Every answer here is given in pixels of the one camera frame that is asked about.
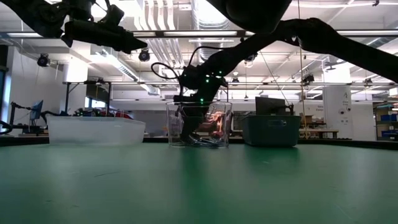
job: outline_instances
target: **teal plastic bin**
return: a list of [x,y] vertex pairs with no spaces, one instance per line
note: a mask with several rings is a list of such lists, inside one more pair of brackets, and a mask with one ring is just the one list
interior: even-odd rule
[[247,116],[243,139],[251,146],[293,147],[299,140],[299,116]]

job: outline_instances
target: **desk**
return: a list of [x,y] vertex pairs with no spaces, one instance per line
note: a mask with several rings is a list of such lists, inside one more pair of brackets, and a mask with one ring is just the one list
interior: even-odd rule
[[[301,133],[305,133],[305,129],[300,129],[300,132]],[[318,133],[320,139],[323,139],[323,134],[332,133],[333,134],[333,138],[336,139],[338,130],[334,130],[334,129],[309,129],[309,128],[307,128],[307,132],[309,132],[309,133]]]
[[398,151],[0,147],[0,223],[398,223]]

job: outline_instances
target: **transparent bin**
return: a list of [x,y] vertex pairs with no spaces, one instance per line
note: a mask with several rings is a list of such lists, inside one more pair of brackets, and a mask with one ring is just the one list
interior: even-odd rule
[[145,123],[126,118],[49,116],[50,144],[129,145],[142,142]]
[[228,147],[231,122],[231,103],[167,103],[171,146]]

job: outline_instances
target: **computer monitor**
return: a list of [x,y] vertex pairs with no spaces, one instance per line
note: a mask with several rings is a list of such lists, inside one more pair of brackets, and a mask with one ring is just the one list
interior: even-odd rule
[[256,97],[256,115],[289,115],[285,100]]
[[40,119],[42,107],[43,107],[43,101],[38,101],[33,104],[32,110],[30,111],[30,120]]

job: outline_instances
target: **security camera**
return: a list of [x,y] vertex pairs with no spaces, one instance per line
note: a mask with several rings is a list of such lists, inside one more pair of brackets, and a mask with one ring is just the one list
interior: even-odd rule
[[144,48],[141,50],[141,53],[138,55],[138,59],[141,62],[147,62],[150,59],[150,55],[149,55],[149,49],[148,48]]
[[40,67],[50,66],[50,59],[48,54],[40,54],[39,59],[37,59],[37,65]]

